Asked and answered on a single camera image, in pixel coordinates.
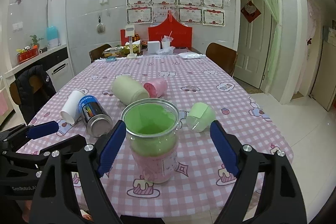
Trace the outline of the plastic drink cup with straw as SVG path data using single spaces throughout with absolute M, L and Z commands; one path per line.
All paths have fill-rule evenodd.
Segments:
M 168 50 L 171 46 L 171 42 L 173 41 L 173 38 L 171 37 L 172 31 L 170 32 L 170 34 L 168 36 L 164 36 L 161 39 L 161 45 L 162 45 L 162 49 L 163 50 Z

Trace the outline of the white square box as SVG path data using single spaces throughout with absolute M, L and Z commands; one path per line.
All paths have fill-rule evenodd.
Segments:
M 148 41 L 147 42 L 147 53 L 149 55 L 156 55 L 160 49 L 161 49 L 160 41 Z

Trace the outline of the pale yellow-green cup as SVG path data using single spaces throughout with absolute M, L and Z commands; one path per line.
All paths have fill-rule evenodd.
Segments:
M 115 78 L 112 93 L 126 106 L 150 97 L 148 91 L 138 81 L 127 75 Z

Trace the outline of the white plastic bag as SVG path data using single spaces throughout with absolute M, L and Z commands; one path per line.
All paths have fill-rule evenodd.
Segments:
M 203 54 L 195 53 L 195 52 L 182 52 L 182 53 L 179 53 L 178 56 L 184 60 L 202 59 L 206 57 Z

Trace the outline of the blue white humidifier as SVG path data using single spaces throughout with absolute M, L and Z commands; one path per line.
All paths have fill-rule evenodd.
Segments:
M 46 38 L 49 49 L 56 48 L 61 45 L 59 32 L 55 26 L 50 26 L 46 30 Z

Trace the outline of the black jacket on chair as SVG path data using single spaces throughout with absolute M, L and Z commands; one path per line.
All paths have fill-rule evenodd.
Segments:
M 56 90 L 42 65 L 27 69 L 14 83 L 20 99 L 19 109 L 23 119 L 29 124 L 38 111 L 56 94 Z

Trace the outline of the red diamond door decoration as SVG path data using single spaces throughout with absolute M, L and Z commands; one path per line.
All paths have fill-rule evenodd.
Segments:
M 259 15 L 261 15 L 260 10 L 253 4 L 252 1 L 246 3 L 240 11 L 248 23 L 252 23 Z

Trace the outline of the blue metal can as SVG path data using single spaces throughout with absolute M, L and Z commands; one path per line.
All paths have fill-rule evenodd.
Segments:
M 81 98 L 78 110 L 90 136 L 99 138 L 101 135 L 110 132 L 113 128 L 112 118 L 107 114 L 96 97 L 84 96 Z

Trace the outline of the white paper cup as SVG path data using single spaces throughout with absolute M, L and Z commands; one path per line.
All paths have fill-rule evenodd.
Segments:
M 64 106 L 60 111 L 62 119 L 74 125 L 79 119 L 80 113 L 78 109 L 79 101 L 85 96 L 81 90 L 75 89 L 68 96 Z

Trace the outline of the brown wooden chair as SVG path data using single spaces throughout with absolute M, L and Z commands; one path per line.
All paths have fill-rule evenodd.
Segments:
M 233 76 L 238 58 L 236 51 L 217 43 L 210 43 L 206 49 L 206 56 L 231 77 Z
M 91 62 L 93 63 L 95 60 L 98 60 L 104 56 L 104 51 L 110 48 L 111 46 L 109 44 L 104 44 L 102 46 L 99 46 L 98 48 L 95 48 L 89 52 L 89 57 Z

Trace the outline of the pink cup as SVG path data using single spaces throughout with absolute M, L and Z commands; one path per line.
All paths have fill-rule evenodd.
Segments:
M 159 98 L 167 91 L 168 84 L 164 78 L 156 78 L 145 82 L 143 87 L 149 93 L 150 98 Z

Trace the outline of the white desk lamp stand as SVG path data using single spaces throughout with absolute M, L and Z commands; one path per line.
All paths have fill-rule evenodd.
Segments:
M 135 34 L 135 27 L 134 25 L 126 25 L 125 26 L 125 36 L 129 40 L 129 54 L 127 55 L 128 59 L 134 59 L 137 57 L 137 54 L 133 52 L 133 40 L 132 37 Z

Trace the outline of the brown wooden chair left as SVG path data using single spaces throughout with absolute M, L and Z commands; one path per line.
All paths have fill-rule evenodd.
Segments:
M 98 48 L 95 48 L 89 52 L 89 57 L 91 62 L 93 63 L 95 60 L 98 60 L 104 56 L 104 51 L 110 48 L 111 46 L 109 44 L 104 44 L 102 46 L 99 46 Z

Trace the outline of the clear jar pink green label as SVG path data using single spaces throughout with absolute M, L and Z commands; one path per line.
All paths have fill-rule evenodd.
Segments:
M 146 98 L 128 105 L 121 120 L 143 178 L 153 183 L 169 180 L 177 167 L 178 108 L 167 100 Z

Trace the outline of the white panel door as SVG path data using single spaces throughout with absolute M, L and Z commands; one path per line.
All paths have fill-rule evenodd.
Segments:
M 252 1 L 260 10 L 252 23 L 240 12 L 238 59 L 234 76 L 248 85 L 261 88 L 272 36 L 272 14 L 264 0 L 240 0 L 240 10 Z

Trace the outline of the potted plant red pot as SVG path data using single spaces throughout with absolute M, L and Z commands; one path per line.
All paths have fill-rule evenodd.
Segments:
M 36 35 L 30 35 L 31 43 L 22 49 L 17 49 L 17 61 L 18 64 L 22 64 L 25 61 L 36 57 L 39 54 L 39 43 L 44 38 L 39 38 Z

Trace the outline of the brown wooden chair right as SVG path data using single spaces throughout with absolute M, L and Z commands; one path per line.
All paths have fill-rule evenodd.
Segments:
M 206 56 L 231 77 L 233 76 L 238 58 L 236 51 L 217 43 L 210 43 L 206 49 Z

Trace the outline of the hanging round wall brush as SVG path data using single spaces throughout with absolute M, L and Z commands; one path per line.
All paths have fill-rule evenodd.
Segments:
M 98 17 L 98 24 L 96 26 L 96 31 L 98 34 L 103 34 L 105 32 L 105 25 L 101 22 L 101 16 Z

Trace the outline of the light green plastic cup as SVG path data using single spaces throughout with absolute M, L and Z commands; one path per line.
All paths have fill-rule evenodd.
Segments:
M 197 102 L 187 115 L 186 124 L 195 132 L 203 132 L 214 120 L 216 115 L 213 108 L 203 102 Z

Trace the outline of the white black cabinet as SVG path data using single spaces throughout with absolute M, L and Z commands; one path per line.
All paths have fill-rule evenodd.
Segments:
M 35 65 L 43 66 L 57 92 L 74 77 L 68 47 L 64 44 L 40 53 L 7 71 L 4 74 L 7 84 L 10 85 L 19 75 Z

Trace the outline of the pink checkered tablecloth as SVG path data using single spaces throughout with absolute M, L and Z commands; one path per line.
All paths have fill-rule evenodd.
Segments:
M 118 214 L 136 217 L 181 217 L 221 207 L 228 199 L 235 178 L 227 172 L 208 130 L 191 131 L 185 124 L 193 104 L 211 106 L 225 131 L 241 143 L 263 153 L 293 151 L 268 115 L 225 71 L 207 58 L 184 60 L 178 56 L 96 61 L 88 65 L 60 89 L 33 118 L 33 124 L 56 121 L 60 131 L 29 141 L 22 153 L 38 154 L 42 149 L 74 135 L 86 136 L 83 122 L 65 125 L 60 111 L 75 89 L 95 96 L 110 117 L 117 121 L 124 109 L 112 93 L 112 82 L 126 75 L 145 83 L 162 78 L 168 88 L 163 98 L 180 112 L 177 166 L 170 180 L 147 184 L 138 171 L 127 143 L 123 143 L 112 169 L 102 184 Z

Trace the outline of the green lace curtain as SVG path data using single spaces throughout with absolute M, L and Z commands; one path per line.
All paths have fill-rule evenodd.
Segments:
M 280 51 L 280 0 L 240 0 L 238 59 L 234 76 L 270 91 Z

